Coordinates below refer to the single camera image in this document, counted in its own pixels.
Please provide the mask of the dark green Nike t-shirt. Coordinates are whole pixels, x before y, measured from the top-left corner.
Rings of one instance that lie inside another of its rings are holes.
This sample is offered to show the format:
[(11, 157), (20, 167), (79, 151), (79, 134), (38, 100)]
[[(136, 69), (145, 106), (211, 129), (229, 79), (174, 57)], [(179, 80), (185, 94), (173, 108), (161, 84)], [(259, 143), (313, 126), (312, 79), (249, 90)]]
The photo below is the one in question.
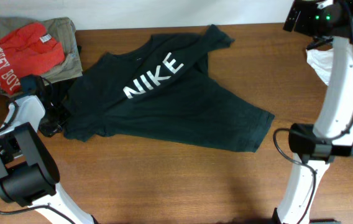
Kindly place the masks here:
[(233, 152), (255, 152), (274, 116), (209, 76), (208, 54), (233, 40), (217, 26), (202, 34), (155, 34), (141, 48), (105, 53), (69, 88), (67, 139), (117, 134)]

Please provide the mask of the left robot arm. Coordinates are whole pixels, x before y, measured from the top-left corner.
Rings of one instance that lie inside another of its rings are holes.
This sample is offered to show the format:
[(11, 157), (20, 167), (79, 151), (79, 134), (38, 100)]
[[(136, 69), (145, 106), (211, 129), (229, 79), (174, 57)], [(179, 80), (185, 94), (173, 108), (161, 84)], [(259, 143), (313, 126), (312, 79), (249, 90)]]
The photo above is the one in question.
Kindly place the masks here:
[(20, 209), (0, 215), (36, 211), (50, 223), (96, 223), (60, 183), (55, 160), (37, 132), (51, 105), (48, 80), (35, 75), (21, 79), (22, 93), (10, 99), (0, 127), (0, 198)]

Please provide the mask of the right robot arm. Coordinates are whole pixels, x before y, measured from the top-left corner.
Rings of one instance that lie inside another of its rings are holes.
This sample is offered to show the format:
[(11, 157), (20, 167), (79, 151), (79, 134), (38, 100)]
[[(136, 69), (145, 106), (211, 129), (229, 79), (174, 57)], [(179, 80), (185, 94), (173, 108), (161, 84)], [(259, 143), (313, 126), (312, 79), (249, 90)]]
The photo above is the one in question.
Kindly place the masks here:
[(272, 223), (308, 223), (318, 185), (336, 157), (353, 157), (353, 1), (294, 1), (283, 28), (332, 45), (331, 76), (314, 124), (292, 124), (292, 170)]

